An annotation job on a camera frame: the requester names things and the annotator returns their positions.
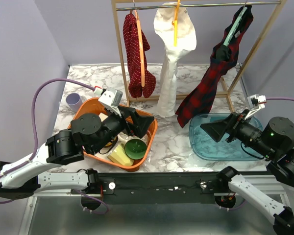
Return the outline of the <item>red plaid skirt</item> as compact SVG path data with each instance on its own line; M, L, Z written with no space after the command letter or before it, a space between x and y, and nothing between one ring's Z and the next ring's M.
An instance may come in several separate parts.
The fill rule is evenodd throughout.
M245 8L246 11L242 15L239 26L235 30L228 45L224 45L224 41L230 33L236 19L244 9L243 6L234 14L232 23L224 30L221 42L213 47L213 52L210 56L210 66L205 72L201 82L188 94L175 112L177 121L182 128L194 116L206 114L211 111L220 78L236 66L240 42L254 19L251 12L252 6L246 5Z

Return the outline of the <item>mint green hanger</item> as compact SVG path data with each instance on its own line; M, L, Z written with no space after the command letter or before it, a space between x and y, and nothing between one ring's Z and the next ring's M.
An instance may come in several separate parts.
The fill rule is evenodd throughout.
M232 40L233 36L235 35L235 31L237 30L237 28L238 28L238 26L240 24L240 21L242 20L242 17L243 17L243 15L244 15L244 13L245 13L246 10L247 10L247 7L245 6L241 10L241 12L239 13L239 15L237 16L237 18L236 18L235 22L233 23L233 25L232 25L232 27L231 27L231 29L230 29L227 37L225 38L225 40L223 42L223 45L224 46L227 47L229 45L230 41Z

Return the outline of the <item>white skirt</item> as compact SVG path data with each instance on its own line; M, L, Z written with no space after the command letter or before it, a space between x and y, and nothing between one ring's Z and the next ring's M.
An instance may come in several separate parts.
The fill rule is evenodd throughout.
M196 49L196 31L186 7L177 12L177 44L174 45L175 8L159 8L154 17L154 31L162 39L165 59L160 72L158 115L167 118L175 114L178 61Z

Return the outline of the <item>yellow plastic hanger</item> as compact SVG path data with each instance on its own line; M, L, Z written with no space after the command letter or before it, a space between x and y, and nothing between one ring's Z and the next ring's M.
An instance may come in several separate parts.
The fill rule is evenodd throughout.
M173 46L177 46L177 34L178 34L178 13L180 7L180 0L177 1L177 5L174 10L174 20L172 21L172 25L174 27L174 39L173 39Z

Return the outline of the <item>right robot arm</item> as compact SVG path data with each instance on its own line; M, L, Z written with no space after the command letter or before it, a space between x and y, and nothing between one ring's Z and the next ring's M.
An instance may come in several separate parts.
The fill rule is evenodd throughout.
M222 192L239 194L257 208L278 235L294 235L294 123L285 117L273 117L263 131L249 123L250 110L231 113L227 118L201 124L215 142L228 134L227 143L239 140L269 162L266 169L286 192L289 206L278 203L250 184L231 166L220 171L214 185Z

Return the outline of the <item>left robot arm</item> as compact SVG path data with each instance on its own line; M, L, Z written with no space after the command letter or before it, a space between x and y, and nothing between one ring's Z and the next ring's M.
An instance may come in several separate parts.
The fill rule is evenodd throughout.
M71 121L29 158L15 163L0 161L0 198L18 200L51 189L73 189L94 193L100 188L97 171L50 173L49 170L84 160L84 155L100 152L117 135L144 137L154 116L141 116L135 108L121 106L120 115L110 113L105 120L98 114L85 113Z

